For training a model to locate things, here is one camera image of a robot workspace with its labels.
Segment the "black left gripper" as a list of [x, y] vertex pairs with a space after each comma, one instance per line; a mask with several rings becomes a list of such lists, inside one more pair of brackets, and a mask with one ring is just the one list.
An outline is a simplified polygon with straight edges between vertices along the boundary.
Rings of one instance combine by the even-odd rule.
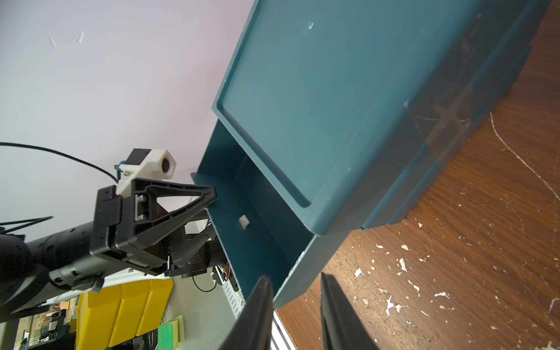
[[[168, 197], [194, 197], [195, 201], [168, 212], [157, 202]], [[182, 227], [216, 200], [213, 186], [139, 178], [131, 181], [128, 197], [118, 195], [116, 185], [102, 188], [96, 198], [90, 253], [119, 271], [132, 268], [153, 276], [167, 271], [167, 277], [205, 274], [219, 265], [214, 226], [196, 234], [186, 234]]]

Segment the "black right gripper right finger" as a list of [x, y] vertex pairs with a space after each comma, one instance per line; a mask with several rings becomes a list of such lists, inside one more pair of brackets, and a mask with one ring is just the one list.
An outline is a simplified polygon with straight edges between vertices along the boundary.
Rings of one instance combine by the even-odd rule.
[[378, 349], [333, 275], [321, 273], [324, 349]]

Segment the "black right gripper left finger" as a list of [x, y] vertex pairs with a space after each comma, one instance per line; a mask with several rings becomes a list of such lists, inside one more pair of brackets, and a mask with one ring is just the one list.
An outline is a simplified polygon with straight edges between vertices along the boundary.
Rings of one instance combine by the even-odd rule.
[[261, 276], [219, 349], [270, 349], [274, 317], [273, 297], [272, 281], [267, 276]]

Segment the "teal drawer cabinet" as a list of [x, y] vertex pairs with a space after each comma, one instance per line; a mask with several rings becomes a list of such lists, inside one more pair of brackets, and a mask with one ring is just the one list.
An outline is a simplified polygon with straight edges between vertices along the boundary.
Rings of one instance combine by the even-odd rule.
[[308, 231], [385, 225], [506, 90], [547, 1], [256, 1], [209, 152], [248, 157]]

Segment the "teal top drawer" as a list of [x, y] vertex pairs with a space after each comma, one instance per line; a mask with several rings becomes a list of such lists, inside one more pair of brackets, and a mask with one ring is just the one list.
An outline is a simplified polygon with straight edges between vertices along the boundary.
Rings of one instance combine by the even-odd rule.
[[347, 238], [310, 232], [221, 122], [192, 178], [216, 190], [207, 210], [245, 298], [267, 276], [274, 308], [292, 302]]

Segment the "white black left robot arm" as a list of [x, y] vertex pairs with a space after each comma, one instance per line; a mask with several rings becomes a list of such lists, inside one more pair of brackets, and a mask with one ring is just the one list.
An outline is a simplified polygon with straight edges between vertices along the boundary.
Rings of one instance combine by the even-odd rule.
[[49, 299], [101, 291], [106, 277], [133, 269], [151, 276], [191, 277], [227, 260], [213, 227], [188, 234], [217, 200], [212, 186], [134, 179], [131, 195], [99, 190], [90, 223], [25, 242], [1, 234], [1, 320], [44, 312]]

